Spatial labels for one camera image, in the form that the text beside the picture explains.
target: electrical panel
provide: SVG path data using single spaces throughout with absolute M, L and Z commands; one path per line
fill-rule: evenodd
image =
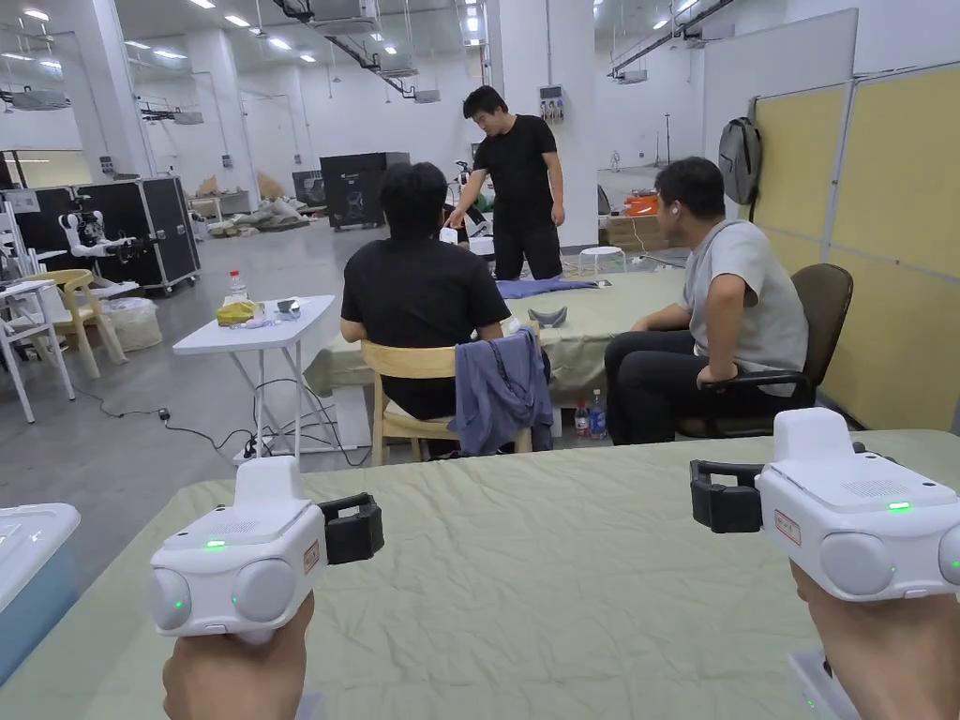
M 566 116 L 564 88 L 562 85 L 547 85 L 540 88 L 540 117 L 551 125 L 562 123 Z

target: office chair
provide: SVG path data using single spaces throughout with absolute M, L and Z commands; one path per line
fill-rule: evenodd
M 802 372 L 767 371 L 744 372 L 732 380 L 705 385 L 701 392 L 715 395 L 736 393 L 737 388 L 761 388 L 766 385 L 796 384 L 790 397 L 794 408 L 812 407 L 816 403 L 817 388 L 827 375 L 827 369 L 847 312 L 853 299 L 853 277 L 836 265 L 820 264 L 803 268 L 793 276 L 800 302 L 804 305 L 809 324 L 809 342 L 806 363 Z M 774 416 L 724 418 L 708 415 L 703 418 L 684 418 L 677 422 L 677 432 L 688 438 L 751 438 L 773 435 Z

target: plastic bag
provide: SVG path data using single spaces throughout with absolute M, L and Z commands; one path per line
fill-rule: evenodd
M 120 298 L 102 303 L 125 352 L 152 348 L 163 342 L 156 305 L 146 298 Z

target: gray t-shirt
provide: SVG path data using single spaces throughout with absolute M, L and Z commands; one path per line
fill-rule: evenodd
M 743 325 L 733 360 L 742 370 L 801 371 L 806 363 L 809 329 L 793 280 L 753 223 L 728 220 L 714 228 L 686 263 L 684 298 L 690 332 L 698 355 L 709 356 L 707 294 L 713 279 L 736 275 L 747 283 Z M 789 396 L 793 385 L 762 388 L 771 395 Z

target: speaker grille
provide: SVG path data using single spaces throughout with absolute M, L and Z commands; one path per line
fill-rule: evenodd
M 859 480 L 854 483 L 845 483 L 843 487 L 860 497 L 882 497 L 907 492 L 907 488 L 892 480 Z

